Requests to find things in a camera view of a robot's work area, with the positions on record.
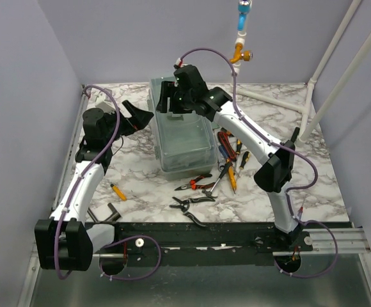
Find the green tool box clear lid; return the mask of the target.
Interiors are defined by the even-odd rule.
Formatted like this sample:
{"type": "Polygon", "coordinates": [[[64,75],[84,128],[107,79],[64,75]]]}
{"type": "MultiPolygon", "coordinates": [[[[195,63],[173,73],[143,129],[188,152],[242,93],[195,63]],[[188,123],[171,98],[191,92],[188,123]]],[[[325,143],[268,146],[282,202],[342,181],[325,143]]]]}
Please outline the green tool box clear lid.
{"type": "Polygon", "coordinates": [[[163,81],[151,79],[148,109],[154,113],[150,122],[156,159],[166,180],[179,180],[208,173],[217,163],[216,142],[211,123],[195,113],[173,114],[156,111],[163,81]]]}

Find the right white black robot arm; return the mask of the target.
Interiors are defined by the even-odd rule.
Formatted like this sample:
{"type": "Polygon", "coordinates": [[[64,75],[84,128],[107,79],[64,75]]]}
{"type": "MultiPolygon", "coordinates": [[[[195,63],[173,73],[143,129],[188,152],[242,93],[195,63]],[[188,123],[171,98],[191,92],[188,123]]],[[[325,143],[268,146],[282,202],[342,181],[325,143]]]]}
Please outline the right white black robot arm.
{"type": "Polygon", "coordinates": [[[229,130],[260,163],[254,181],[265,191],[274,213],[276,245],[288,251],[298,243],[300,229],[287,200],[294,164],[295,145],[267,136],[265,130],[245,115],[222,88],[207,87],[199,70],[186,65],[174,72],[174,81],[162,81],[156,110],[160,113],[196,113],[229,130]]]}

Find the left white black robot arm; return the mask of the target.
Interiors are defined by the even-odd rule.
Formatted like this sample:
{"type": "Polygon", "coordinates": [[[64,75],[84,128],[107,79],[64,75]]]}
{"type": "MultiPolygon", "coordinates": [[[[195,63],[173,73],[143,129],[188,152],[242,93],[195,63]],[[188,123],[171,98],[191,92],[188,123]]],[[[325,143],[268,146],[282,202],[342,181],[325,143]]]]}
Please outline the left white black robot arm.
{"type": "Polygon", "coordinates": [[[117,252],[123,238],[110,223],[97,223],[86,229],[86,213],[97,186],[113,157],[111,145],[121,136],[144,129],[153,113],[123,101],[128,118],[120,111],[105,112],[95,107],[83,113],[84,136],[75,155],[72,181],[60,204],[48,219],[35,225],[35,240],[43,269],[86,271],[94,252],[105,248],[117,252]]]}

